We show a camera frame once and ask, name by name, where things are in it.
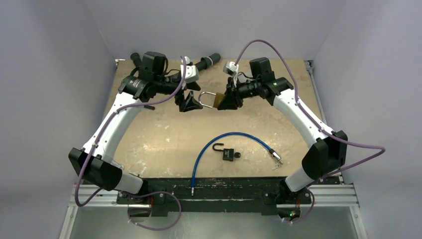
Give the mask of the brass padlock silver shackle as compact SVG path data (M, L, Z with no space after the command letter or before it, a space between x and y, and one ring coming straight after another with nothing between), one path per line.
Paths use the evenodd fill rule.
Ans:
M223 93L201 92L198 96L198 102L205 108L217 109L224 97Z

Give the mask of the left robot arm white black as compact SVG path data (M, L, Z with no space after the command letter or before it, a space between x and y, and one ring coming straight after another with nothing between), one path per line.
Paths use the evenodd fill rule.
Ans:
M134 69L119 85L105 119L81 148L71 149L68 157L78 175L78 185L85 180L107 191L129 192L130 199L141 204L148 199L143 180L124 172L114 160L120 141L143 108L154 104L151 99L157 94L166 95L169 100L174 98L180 112L200 109L202 106L193 95L201 89L197 83L199 71L217 63L220 55L203 57L198 63L183 57L180 69L173 75L167 75L168 58L162 53L134 52L130 58Z

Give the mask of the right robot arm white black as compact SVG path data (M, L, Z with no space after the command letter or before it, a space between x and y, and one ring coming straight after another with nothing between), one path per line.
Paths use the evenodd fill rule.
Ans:
M218 110L236 110L243 100L259 96L279 110L293 124L308 146L301 166L280 184L280 198L287 203L313 181L345 164L347 135L327 126L296 96L293 85L284 77L277 78L266 57L249 62L252 79L238 80L239 66L227 62L223 71L229 75L224 94L216 98Z

